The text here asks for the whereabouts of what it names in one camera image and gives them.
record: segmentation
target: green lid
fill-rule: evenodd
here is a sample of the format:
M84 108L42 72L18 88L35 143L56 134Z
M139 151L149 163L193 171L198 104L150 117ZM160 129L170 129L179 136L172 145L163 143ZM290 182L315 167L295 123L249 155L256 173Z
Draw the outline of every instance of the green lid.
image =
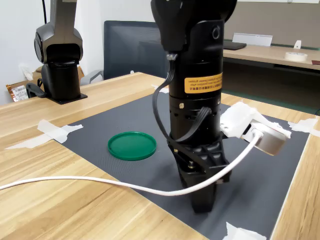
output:
M138 161L155 153L156 140L143 132L128 131L113 136L108 141L110 154L117 159Z

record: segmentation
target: black mat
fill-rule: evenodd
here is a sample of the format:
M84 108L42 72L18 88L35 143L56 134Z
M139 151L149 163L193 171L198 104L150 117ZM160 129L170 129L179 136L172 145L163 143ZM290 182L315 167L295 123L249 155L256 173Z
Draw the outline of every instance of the black mat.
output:
M169 131L169 96L160 93L158 99L162 121ZM221 105L223 113L228 106ZM289 130L286 121L267 117ZM164 191L182 188L175 159L160 132L152 111L151 96L113 108L75 122L83 128L68 135L63 144L116 179ZM141 161L123 161L111 156L108 140L122 132L139 131L153 136L157 150ZM285 200L308 134L293 132L277 156L269 156L254 148L232 171L229 183L219 185L213 210L195 214L186 196L165 197L140 192L193 229L212 240L227 235L226 222L238 228L258 232L269 238ZM244 140L223 141L225 155L231 162L248 145Z

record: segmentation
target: black chair backrest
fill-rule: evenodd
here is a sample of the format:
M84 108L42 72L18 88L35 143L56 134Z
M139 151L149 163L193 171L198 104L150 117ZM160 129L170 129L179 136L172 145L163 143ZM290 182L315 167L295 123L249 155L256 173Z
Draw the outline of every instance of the black chair backrest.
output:
M165 78L169 64L155 22L104 22L104 79L130 71Z

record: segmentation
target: white label sticker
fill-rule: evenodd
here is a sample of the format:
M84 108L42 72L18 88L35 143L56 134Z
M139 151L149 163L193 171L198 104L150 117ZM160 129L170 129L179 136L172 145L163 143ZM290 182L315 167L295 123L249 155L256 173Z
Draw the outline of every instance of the white label sticker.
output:
M15 98L16 98L15 102L28 99L27 90L26 90L26 87L24 85L13 88L12 92L15 95Z

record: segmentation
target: robotic arm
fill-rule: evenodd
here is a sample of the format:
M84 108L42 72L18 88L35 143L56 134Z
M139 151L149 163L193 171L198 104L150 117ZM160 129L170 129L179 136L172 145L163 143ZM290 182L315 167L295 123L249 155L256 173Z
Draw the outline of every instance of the robotic arm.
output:
M49 98L59 104L86 98L80 93L77 65L83 56L82 38L75 29L77 0L51 0L50 22L35 33L34 49L44 64L44 92L27 84L29 97Z
M223 72L224 24L237 0L152 0L151 9L161 43L170 61L170 125L166 136L184 187L199 184L220 172L229 163L220 132L220 101ZM216 183L229 181L226 174ZM191 193L195 212L210 212L216 184Z

